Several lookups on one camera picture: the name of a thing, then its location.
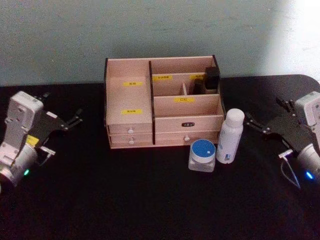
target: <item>wooden desk organizer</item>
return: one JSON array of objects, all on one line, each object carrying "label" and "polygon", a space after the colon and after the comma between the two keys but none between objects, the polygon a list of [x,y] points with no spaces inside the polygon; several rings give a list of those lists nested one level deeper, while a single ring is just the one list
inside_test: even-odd
[{"label": "wooden desk organizer", "polygon": [[219,94],[192,95],[215,56],[105,61],[105,126],[111,149],[217,143],[224,120]]}]

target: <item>blue wall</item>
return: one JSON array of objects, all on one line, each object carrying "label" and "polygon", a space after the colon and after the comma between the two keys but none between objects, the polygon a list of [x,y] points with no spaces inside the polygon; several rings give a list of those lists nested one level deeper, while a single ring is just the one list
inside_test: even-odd
[{"label": "blue wall", "polygon": [[224,77],[320,80],[317,0],[46,2],[1,1],[0,85],[102,82],[106,57],[211,54]]}]

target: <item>dark label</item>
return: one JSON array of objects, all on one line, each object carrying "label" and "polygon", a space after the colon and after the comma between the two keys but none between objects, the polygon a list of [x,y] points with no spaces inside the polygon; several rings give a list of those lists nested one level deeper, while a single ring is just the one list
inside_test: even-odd
[{"label": "dark label", "polygon": [[181,124],[182,127],[192,127],[194,125],[195,125],[194,122],[184,122]]}]

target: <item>drawer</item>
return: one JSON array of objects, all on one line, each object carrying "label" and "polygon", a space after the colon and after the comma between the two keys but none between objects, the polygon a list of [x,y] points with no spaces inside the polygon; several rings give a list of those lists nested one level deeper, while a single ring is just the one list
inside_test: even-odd
[{"label": "drawer", "polygon": [[185,131],[185,132],[162,132],[155,134],[155,144],[165,145],[189,145],[198,139],[208,139],[217,142],[218,131]]},{"label": "drawer", "polygon": [[110,134],[152,133],[152,123],[108,125]]},{"label": "drawer", "polygon": [[126,144],[128,146],[138,146],[140,143],[152,144],[152,133],[110,135],[110,138],[112,144]]},{"label": "drawer", "polygon": [[156,117],[155,132],[220,131],[223,115]]}]

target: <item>yellow label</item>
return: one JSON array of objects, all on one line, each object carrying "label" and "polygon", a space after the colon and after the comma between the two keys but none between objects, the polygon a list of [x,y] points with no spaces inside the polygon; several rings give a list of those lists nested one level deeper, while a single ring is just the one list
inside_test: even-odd
[{"label": "yellow label", "polygon": [[126,81],[123,83],[125,87],[142,86],[144,83],[142,81]]},{"label": "yellow label", "polygon": [[196,80],[196,79],[203,80],[204,77],[205,77],[204,74],[195,74],[195,75],[190,75],[190,76],[189,76],[189,79],[190,79],[190,80]]},{"label": "yellow label", "polygon": [[32,147],[35,147],[38,142],[39,142],[38,138],[31,135],[26,136],[26,143],[30,144]]},{"label": "yellow label", "polygon": [[152,76],[153,81],[157,80],[172,80],[172,75]]},{"label": "yellow label", "polygon": [[175,97],[173,100],[175,103],[193,103],[194,101],[194,97]]},{"label": "yellow label", "polygon": [[121,111],[121,114],[142,114],[142,109],[124,109]]}]

